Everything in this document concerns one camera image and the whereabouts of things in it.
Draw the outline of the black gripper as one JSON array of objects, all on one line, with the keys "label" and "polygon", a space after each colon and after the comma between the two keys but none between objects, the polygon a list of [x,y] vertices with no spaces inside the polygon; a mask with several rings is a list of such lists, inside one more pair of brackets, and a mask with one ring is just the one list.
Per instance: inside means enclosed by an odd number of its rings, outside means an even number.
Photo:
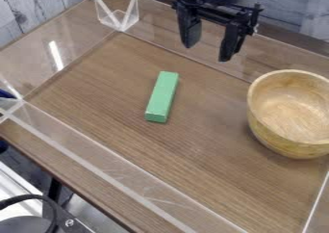
[{"label": "black gripper", "polygon": [[181,42],[186,48],[200,41],[202,19],[226,27],[218,60],[229,62],[241,50],[246,35],[256,33],[261,4],[242,4],[241,0],[176,0],[173,8],[178,13]]}]

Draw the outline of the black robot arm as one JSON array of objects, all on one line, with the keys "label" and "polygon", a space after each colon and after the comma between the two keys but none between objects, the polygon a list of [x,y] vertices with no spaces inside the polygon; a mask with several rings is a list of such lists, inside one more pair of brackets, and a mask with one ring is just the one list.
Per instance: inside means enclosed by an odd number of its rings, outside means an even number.
[{"label": "black robot arm", "polygon": [[220,45],[218,60],[229,62],[241,51],[246,36],[253,36],[259,26],[259,16],[264,11],[260,3],[245,6],[240,0],[176,0],[181,42],[192,48],[202,37],[202,20],[225,27]]}]

